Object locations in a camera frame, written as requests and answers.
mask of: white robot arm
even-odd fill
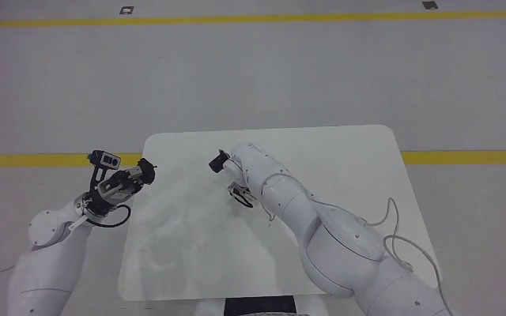
[[[368,316],[455,315],[436,289],[385,255],[383,236],[365,220],[315,200],[257,145],[237,145],[230,155],[220,150],[210,167],[225,170],[238,202],[259,201],[290,227],[305,272],[326,293],[354,296]]]
[[[28,227],[32,250],[23,254],[10,279],[9,316],[60,315],[72,294],[86,254],[86,239],[93,226],[112,228],[124,224],[130,208],[119,205],[136,194],[155,177],[154,166],[146,159],[105,179],[108,169],[117,170],[120,158],[95,150],[89,156],[95,165],[89,192],[69,202],[59,211],[42,211]],[[125,220],[101,224],[109,212],[119,207],[128,210]]]

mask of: table top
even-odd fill
[[[154,134],[143,156],[156,164],[151,186],[135,196],[119,294],[127,301],[322,293],[300,263],[293,233],[256,206],[228,195],[225,174],[208,163],[218,149],[255,142],[284,164],[321,201],[369,222],[383,218],[387,199],[399,207],[398,234],[436,260],[398,150],[385,126],[310,127]],[[395,213],[377,229],[391,234]],[[432,266],[402,242],[396,250],[436,286]]]

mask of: yellow stripe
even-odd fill
[[[506,151],[402,152],[404,164],[506,164]]]
[[[268,22],[332,22],[332,21],[399,21],[399,20],[463,20],[504,19],[506,11],[463,12],[398,12],[398,13],[328,13],[328,14],[274,14],[217,17],[123,17],[76,20],[11,20],[0,21],[0,27],[51,26],[104,26],[104,25],[158,25],[158,24],[216,24]]]
[[[0,167],[91,167],[84,153],[0,155]],[[141,153],[119,153],[122,166],[134,166]],[[404,164],[506,164],[504,151],[402,152]]]
[[[141,153],[116,154],[122,166],[134,166]],[[87,153],[36,153],[0,155],[0,167],[91,167]]]

